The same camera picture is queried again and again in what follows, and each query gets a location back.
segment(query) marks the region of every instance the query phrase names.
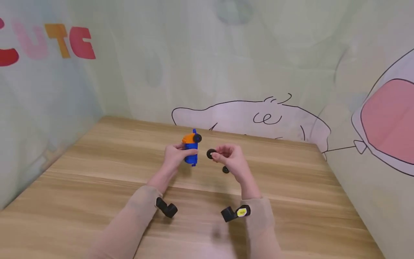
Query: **black plastic piece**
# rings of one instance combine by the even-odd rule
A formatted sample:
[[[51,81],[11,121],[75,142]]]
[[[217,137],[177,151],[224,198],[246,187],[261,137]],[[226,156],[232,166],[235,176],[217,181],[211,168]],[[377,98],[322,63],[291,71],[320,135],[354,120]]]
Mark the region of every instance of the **black plastic piece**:
[[[201,135],[200,134],[195,134],[194,136],[193,136],[193,141],[194,142],[196,142],[196,143],[200,143],[201,142]]]
[[[223,173],[225,174],[230,173],[230,170],[227,168],[227,166],[223,166]]]
[[[217,151],[213,148],[210,148],[209,150],[207,150],[208,159],[213,159],[213,157],[211,156],[211,153],[215,153],[215,152],[217,152]]]
[[[156,199],[156,206],[162,211],[162,213],[164,213],[165,216],[169,218],[172,218],[178,211],[177,207],[172,203],[167,206],[161,197]]]
[[[224,221],[229,222],[236,218],[247,217],[251,214],[249,205],[242,205],[236,211],[229,206],[221,211]]]

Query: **person's right hand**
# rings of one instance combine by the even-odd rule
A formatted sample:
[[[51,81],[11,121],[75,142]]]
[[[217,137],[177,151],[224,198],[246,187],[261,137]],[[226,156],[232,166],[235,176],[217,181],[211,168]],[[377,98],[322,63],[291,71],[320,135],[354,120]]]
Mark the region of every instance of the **person's right hand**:
[[[216,148],[217,152],[211,154],[213,161],[224,164],[234,175],[236,181],[241,183],[251,175],[241,147],[234,144],[224,144]]]

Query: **pink letter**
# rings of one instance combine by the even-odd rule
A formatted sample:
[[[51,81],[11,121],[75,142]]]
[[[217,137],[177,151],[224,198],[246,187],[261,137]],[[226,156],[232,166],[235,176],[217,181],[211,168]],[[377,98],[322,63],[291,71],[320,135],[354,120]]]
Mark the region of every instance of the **pink letter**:
[[[69,41],[72,47],[73,53],[86,59],[96,59],[92,44],[85,42],[83,39],[90,39],[91,34],[88,28],[72,27],[69,32]]]
[[[31,59],[44,59],[48,56],[48,45],[44,35],[43,28],[40,26],[33,26],[34,34],[37,38],[37,45],[34,45],[27,35],[24,25],[17,20],[12,21],[12,28],[17,40],[22,46],[23,51]]]

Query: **person's left hand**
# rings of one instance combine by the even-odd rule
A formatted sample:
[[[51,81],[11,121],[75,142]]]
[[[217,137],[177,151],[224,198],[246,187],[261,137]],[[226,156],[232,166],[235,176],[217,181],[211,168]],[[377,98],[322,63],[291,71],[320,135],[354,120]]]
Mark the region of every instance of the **person's left hand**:
[[[175,174],[178,170],[178,166],[189,155],[196,155],[197,149],[184,150],[184,143],[168,145],[164,151],[164,162],[161,166],[162,170]]]

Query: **orange toy part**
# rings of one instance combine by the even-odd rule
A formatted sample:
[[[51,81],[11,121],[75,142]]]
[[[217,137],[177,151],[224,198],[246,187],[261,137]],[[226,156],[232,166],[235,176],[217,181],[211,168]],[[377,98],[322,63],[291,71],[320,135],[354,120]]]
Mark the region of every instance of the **orange toy part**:
[[[195,135],[195,133],[191,133],[191,134],[185,135],[181,141],[183,143],[185,143],[185,144],[195,143],[194,140],[193,140],[194,135]]]

